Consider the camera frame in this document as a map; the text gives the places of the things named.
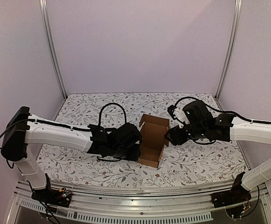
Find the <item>brown cardboard box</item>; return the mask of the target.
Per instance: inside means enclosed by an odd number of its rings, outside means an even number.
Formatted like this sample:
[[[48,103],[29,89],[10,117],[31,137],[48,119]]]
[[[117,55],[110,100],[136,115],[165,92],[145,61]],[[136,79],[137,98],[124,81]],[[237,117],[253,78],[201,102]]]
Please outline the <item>brown cardboard box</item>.
[[[169,120],[143,114],[139,123],[142,143],[138,163],[158,168],[163,150],[169,145],[164,135],[170,128]]]

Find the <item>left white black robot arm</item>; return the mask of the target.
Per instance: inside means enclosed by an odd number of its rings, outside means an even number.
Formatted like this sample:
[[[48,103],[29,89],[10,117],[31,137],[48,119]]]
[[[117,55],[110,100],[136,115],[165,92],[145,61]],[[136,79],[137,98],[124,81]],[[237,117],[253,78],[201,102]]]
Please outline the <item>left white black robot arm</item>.
[[[125,122],[119,128],[103,128],[100,124],[72,126],[40,118],[22,106],[0,135],[0,153],[13,162],[30,183],[34,194],[50,203],[60,195],[51,189],[50,179],[32,156],[29,145],[46,144],[78,149],[112,157],[115,161],[137,161],[140,157],[142,135],[138,128]]]

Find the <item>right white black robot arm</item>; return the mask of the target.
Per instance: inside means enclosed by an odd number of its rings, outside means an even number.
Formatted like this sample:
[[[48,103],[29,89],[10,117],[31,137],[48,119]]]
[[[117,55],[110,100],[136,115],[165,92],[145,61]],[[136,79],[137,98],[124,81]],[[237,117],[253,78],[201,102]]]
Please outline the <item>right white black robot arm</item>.
[[[214,117],[213,108],[201,100],[192,98],[192,102],[179,108],[175,103],[167,109],[178,125],[170,128],[165,139],[174,146],[187,141],[250,141],[271,145],[271,121],[248,119],[233,111],[219,111]],[[238,203],[256,186],[271,180],[271,158],[256,168],[242,172],[233,182],[227,194],[230,203]]]

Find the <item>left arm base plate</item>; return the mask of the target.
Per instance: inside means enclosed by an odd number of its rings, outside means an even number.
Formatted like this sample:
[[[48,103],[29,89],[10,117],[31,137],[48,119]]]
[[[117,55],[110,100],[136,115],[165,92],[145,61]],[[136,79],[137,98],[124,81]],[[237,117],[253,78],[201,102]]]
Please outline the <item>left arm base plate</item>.
[[[69,207],[72,199],[71,190],[66,188],[52,189],[48,184],[43,189],[32,189],[32,192],[32,199],[34,200],[65,208]]]

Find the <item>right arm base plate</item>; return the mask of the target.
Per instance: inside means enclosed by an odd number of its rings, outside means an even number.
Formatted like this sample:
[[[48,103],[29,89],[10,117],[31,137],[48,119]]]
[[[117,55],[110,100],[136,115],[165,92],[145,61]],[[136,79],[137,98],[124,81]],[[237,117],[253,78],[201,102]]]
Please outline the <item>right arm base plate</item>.
[[[242,203],[251,199],[251,194],[245,189],[230,189],[211,194],[211,202],[215,208]]]

